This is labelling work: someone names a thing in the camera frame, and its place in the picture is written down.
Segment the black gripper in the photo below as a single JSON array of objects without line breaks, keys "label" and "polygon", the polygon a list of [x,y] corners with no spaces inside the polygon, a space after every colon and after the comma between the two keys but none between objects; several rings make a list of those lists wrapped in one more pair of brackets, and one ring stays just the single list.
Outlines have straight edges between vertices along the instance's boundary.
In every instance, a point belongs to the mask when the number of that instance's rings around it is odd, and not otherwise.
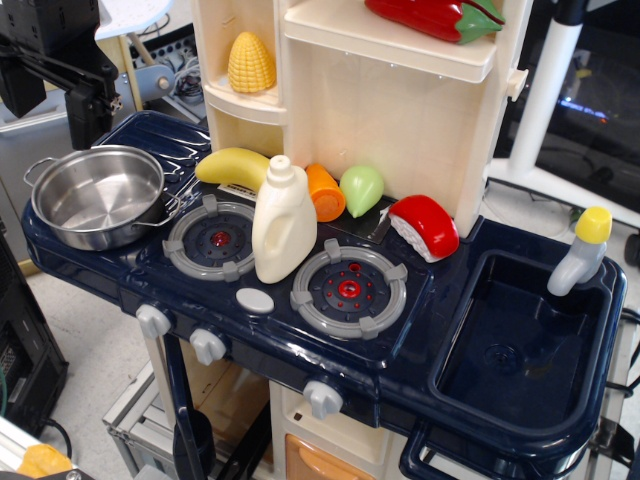
[{"label": "black gripper", "polygon": [[97,45],[99,26],[97,1],[1,3],[1,100],[22,117],[44,101],[46,82],[67,91],[75,150],[109,132],[120,109],[118,71]]}]

